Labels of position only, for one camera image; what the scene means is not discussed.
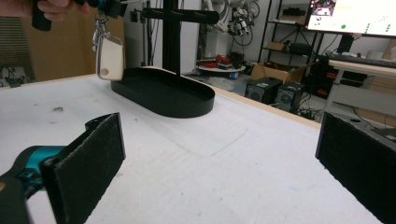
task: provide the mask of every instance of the black box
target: black box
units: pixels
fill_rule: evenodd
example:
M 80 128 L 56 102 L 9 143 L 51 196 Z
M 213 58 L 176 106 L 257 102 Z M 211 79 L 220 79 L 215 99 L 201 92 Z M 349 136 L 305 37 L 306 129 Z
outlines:
M 300 107 L 304 93 L 304 84 L 287 82 L 279 87 L 275 103 L 277 108 L 295 114 Z
M 380 221 L 396 223 L 396 143 L 364 120 L 325 113 L 316 157 Z
M 282 80 L 275 77 L 263 77 L 258 80 L 250 80 L 247 83 L 245 97 L 266 105 L 273 104 L 277 89 L 282 83 Z
M 291 43 L 289 52 L 292 54 L 311 55 L 312 47 L 308 44 Z

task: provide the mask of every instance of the computer monitor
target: computer monitor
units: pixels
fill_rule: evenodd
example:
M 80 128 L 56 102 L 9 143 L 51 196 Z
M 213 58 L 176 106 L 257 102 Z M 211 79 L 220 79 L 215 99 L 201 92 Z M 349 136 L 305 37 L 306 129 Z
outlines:
M 343 35 L 340 48 L 348 51 L 353 34 L 396 37 L 395 0 L 307 0 L 305 20 L 308 31 Z

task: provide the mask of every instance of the table surface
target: table surface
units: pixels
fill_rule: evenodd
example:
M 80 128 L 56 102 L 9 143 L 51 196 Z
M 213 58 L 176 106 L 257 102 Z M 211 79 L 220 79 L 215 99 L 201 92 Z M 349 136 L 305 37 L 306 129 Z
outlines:
M 334 66 L 337 69 L 351 71 L 351 72 L 358 72 L 358 73 L 374 75 L 379 77 L 396 78 L 395 68 L 372 66 L 361 63 L 347 63 L 347 62 L 340 62 L 334 60 L 329 60 L 329 65 Z
M 315 158 L 319 124 L 216 92 L 207 115 L 171 119 L 95 76 L 1 90 L 0 174 L 24 149 L 66 146 L 120 112 L 126 160 L 87 223 L 379 223 Z M 45 191 L 28 206 L 55 222 Z

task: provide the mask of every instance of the human hand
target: human hand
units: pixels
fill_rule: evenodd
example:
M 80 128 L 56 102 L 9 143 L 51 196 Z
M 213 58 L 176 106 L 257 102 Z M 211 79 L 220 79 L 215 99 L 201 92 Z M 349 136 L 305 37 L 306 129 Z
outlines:
M 44 17 L 50 21 L 63 21 L 73 5 L 73 0 L 41 0 L 37 3 L 38 8 L 44 12 Z M 76 6 L 83 16 L 90 15 L 90 6 L 87 2 L 82 6 L 79 4 Z

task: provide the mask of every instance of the white key fob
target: white key fob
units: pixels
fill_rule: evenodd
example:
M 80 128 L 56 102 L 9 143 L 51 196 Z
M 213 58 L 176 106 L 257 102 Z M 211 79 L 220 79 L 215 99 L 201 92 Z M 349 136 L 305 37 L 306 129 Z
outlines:
M 123 45 L 104 36 L 100 37 L 100 48 L 96 52 L 96 74 L 104 80 L 122 80 L 124 69 Z

